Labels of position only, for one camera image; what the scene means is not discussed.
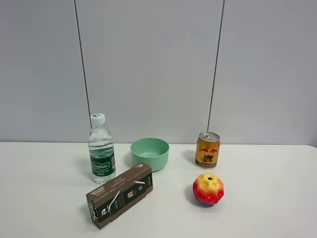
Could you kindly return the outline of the brown cardboard box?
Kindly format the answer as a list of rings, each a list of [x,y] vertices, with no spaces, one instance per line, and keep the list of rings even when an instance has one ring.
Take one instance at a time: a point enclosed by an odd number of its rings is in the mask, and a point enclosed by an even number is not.
[[[152,168],[140,163],[86,194],[91,219],[102,229],[152,190]]]

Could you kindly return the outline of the gold energy drink can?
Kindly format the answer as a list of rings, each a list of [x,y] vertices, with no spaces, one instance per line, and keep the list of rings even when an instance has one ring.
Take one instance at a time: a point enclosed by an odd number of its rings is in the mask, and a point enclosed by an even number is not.
[[[201,132],[197,139],[195,155],[196,165],[205,168],[215,168],[220,149],[220,136],[213,132]]]

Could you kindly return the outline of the clear plastic water bottle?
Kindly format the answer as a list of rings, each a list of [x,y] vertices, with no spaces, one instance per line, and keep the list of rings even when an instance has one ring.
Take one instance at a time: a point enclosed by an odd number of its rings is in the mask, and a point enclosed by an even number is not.
[[[116,176],[113,139],[105,122],[104,114],[91,115],[88,147],[92,173],[97,184],[104,184]]]

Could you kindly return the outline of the green plastic bowl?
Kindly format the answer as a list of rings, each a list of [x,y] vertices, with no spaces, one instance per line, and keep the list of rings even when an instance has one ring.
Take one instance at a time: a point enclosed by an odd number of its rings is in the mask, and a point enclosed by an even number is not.
[[[169,144],[158,138],[143,138],[132,143],[130,151],[134,166],[144,163],[151,166],[153,172],[157,172],[168,162]]]

